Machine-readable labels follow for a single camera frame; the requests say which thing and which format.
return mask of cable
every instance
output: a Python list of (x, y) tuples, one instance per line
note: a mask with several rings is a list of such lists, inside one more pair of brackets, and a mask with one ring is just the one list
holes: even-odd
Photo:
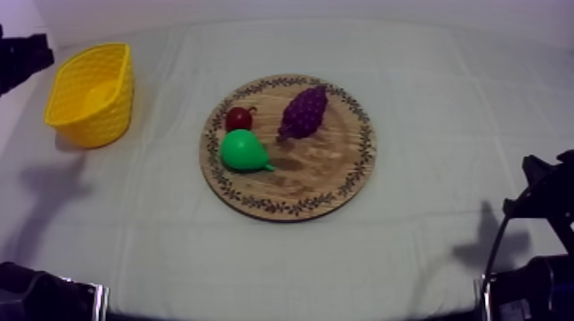
[(481, 311), (484, 306), (484, 300), (485, 300), (484, 294), (486, 293), (486, 287), (488, 281), (490, 280), (490, 275), (492, 274), (492, 269), (494, 267), (496, 260), (496, 254), (498, 253), (498, 249), (501, 246), (502, 237), (504, 236), (504, 231), (507, 229), (509, 220), (510, 217), (508, 215), (504, 215), (504, 219), (502, 220), (501, 226), (498, 228), (498, 232), (496, 232), (495, 242), (492, 244), (492, 249), (490, 249), (489, 260), (487, 261), (486, 268), (484, 269), (484, 280), (480, 289), (480, 301), (478, 302), (478, 308), (480, 309), (479, 311)]

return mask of toy fruit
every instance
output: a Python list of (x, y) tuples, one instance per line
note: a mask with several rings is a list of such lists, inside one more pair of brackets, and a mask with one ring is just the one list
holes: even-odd
[(234, 107), (227, 112), (225, 117), (225, 129), (227, 131), (234, 131), (236, 129), (251, 129), (253, 125), (252, 112), (257, 111), (257, 108), (251, 107), (249, 109), (242, 107)]
[(283, 111), (283, 119), (278, 129), (279, 142), (289, 137), (309, 137), (319, 129), (327, 107), (325, 90), (325, 86), (306, 89), (289, 103)]
[(238, 171), (273, 170), (269, 155), (253, 132), (244, 129), (230, 131), (221, 142), (221, 159)]

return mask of white wall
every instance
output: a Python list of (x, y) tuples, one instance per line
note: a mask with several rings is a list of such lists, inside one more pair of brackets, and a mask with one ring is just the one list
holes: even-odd
[[(1, 0), (0, 24), (3, 26), (4, 37), (48, 33), (50, 47), (56, 47), (33, 0)], [(37, 73), (8, 94), (0, 96), (0, 154), (4, 151), (6, 142), (42, 75), (43, 73)]]
[(574, 45), (574, 0), (36, 0), (64, 45), (185, 22), (386, 18)]

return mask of basket rim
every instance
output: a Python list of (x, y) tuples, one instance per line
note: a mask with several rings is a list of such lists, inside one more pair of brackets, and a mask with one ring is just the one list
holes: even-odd
[[(88, 114), (81, 115), (81, 116), (76, 117), (72, 120), (66, 120), (66, 121), (54, 121), (54, 120), (52, 120), (50, 118), (50, 114), (51, 114), (52, 106), (54, 105), (54, 100), (56, 99), (55, 98), (56, 88), (58, 88), (58, 85), (62, 81), (64, 71), (69, 67), (69, 65), (72, 62), (75, 62), (75, 61), (81, 59), (83, 57), (83, 55), (85, 55), (89, 52), (92, 52), (93, 50), (98, 50), (98, 49), (101, 49), (102, 47), (109, 47), (109, 46), (113, 46), (113, 45), (121, 45), (124, 49), (124, 55), (122, 57), (122, 63), (121, 63), (121, 67), (120, 67), (120, 75), (116, 79), (117, 84), (116, 84), (115, 89), (114, 89), (114, 94), (112, 96), (110, 96), (108, 98), (108, 100), (103, 102), (99, 109), (94, 110)], [(48, 101), (48, 107), (45, 109), (45, 112), (44, 112), (44, 123), (51, 125), (51, 126), (70, 125), (70, 124), (85, 120), (87, 118), (90, 118), (90, 117), (94, 116), (95, 114), (99, 114), (103, 110), (105, 110), (106, 107), (109, 106), (109, 104), (111, 102), (113, 102), (120, 95), (120, 90), (121, 90), (120, 85), (122, 83), (122, 80), (126, 76), (127, 64), (129, 62), (129, 59), (130, 59), (130, 54), (131, 54), (131, 49), (130, 49), (129, 44), (120, 43), (120, 42), (111, 42), (111, 43), (103, 43), (103, 44), (97, 44), (97, 45), (91, 46), (90, 48), (82, 50), (79, 53), (68, 58), (64, 63), (62, 63), (62, 65), (58, 68), (58, 71), (56, 73), (56, 79), (54, 80), (54, 85), (52, 86), (52, 91), (50, 93), (50, 99)]]

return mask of purple grapes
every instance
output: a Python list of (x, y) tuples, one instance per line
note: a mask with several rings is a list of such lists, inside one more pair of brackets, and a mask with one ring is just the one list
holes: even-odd
[(327, 107), (325, 90), (323, 85), (306, 89), (289, 103), (283, 111), (283, 119), (278, 129), (279, 141), (309, 137), (319, 129)]

